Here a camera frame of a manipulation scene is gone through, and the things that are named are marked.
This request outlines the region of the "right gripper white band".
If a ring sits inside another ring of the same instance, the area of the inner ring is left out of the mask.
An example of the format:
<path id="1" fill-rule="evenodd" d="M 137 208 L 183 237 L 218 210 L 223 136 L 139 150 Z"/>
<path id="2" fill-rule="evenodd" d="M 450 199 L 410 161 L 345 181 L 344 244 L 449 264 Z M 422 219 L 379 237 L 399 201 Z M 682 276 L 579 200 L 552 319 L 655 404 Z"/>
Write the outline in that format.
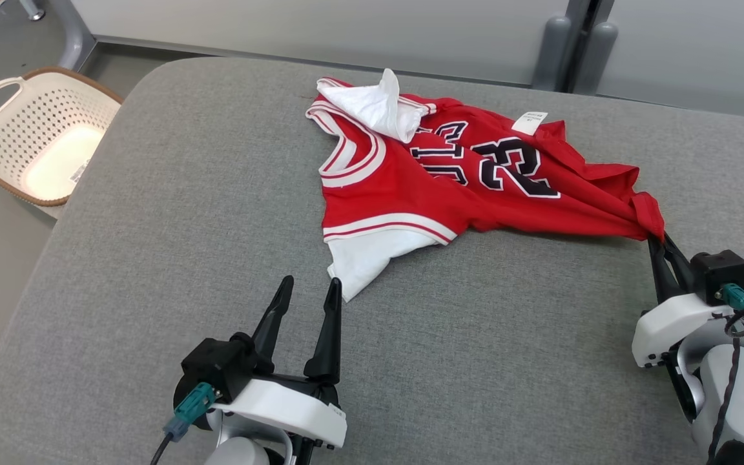
<path id="1" fill-rule="evenodd" d="M 697 362 L 712 348 L 729 344 L 724 324 L 733 309 L 708 305 L 693 293 L 690 261 L 669 234 L 650 236 L 648 252 L 658 306 L 641 316 L 635 327 L 632 356 L 638 367 L 656 365 L 674 350 L 685 362 Z"/>

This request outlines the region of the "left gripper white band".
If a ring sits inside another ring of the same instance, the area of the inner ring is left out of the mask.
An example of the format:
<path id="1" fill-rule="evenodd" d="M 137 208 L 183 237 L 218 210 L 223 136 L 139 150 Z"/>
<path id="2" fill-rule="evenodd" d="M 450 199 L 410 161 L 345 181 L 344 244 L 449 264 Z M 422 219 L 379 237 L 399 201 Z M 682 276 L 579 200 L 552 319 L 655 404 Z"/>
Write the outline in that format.
<path id="1" fill-rule="evenodd" d="M 292 450 L 344 446 L 347 420 L 337 391 L 342 358 L 342 282 L 339 278 L 330 281 L 318 342 L 302 377 L 274 373 L 273 362 L 294 284 L 293 276 L 283 277 L 252 335 L 257 362 L 251 381 L 233 403 L 215 402 L 209 410 L 209 429 L 218 434 L 218 444 L 242 436 L 286 440 Z"/>

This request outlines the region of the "red basketball jersey garment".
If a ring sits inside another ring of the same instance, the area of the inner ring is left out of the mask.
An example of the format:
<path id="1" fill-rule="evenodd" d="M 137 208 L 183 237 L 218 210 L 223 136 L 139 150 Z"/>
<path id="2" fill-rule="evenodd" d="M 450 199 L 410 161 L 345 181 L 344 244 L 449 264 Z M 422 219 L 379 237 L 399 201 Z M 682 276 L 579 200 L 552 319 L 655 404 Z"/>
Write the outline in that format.
<path id="1" fill-rule="evenodd" d="M 514 120 L 403 94 L 385 70 L 371 86 L 319 79 L 306 117 L 336 138 L 318 171 L 328 273 L 344 300 L 395 257 L 468 229 L 665 241 L 658 202 L 635 189 L 638 168 L 585 161 L 545 114 Z"/>

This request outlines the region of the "cream perforated laundry basket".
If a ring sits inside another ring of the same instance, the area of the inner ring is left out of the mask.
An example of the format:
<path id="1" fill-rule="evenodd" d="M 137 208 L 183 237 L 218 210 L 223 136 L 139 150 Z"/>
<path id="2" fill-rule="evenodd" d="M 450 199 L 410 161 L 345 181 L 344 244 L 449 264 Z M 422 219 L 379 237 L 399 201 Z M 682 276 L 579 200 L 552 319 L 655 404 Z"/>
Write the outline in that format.
<path id="1" fill-rule="evenodd" d="M 58 66 L 0 80 L 0 188 L 58 218 L 122 102 Z"/>

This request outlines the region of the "grey partition post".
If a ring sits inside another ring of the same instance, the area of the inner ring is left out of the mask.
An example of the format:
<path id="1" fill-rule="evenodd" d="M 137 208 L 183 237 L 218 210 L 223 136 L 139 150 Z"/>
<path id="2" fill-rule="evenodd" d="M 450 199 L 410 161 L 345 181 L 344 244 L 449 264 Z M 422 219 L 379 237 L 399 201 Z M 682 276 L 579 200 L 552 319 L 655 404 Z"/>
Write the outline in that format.
<path id="1" fill-rule="evenodd" d="M 610 14 L 615 0 L 590 0 L 582 26 L 581 39 L 576 47 L 570 91 L 574 94 L 594 95 L 618 37 L 618 27 L 611 23 Z"/>
<path id="2" fill-rule="evenodd" d="M 547 20 L 530 85 L 532 89 L 567 91 L 570 65 L 591 3 L 592 0 L 569 0 L 566 12 Z"/>

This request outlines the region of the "grey metal partition end frame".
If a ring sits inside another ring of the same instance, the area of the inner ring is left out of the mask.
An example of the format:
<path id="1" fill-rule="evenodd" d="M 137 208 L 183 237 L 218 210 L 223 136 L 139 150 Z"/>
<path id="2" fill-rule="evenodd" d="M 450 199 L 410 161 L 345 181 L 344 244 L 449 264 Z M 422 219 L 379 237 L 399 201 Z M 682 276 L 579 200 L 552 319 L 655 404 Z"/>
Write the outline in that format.
<path id="1" fill-rule="evenodd" d="M 59 59 L 59 67 L 74 72 L 82 70 L 97 41 L 90 33 L 85 21 L 74 8 L 71 0 L 17 0 L 30 21 L 35 23 L 45 16 L 45 9 L 37 2 L 49 3 L 58 15 L 65 32 L 65 46 Z"/>

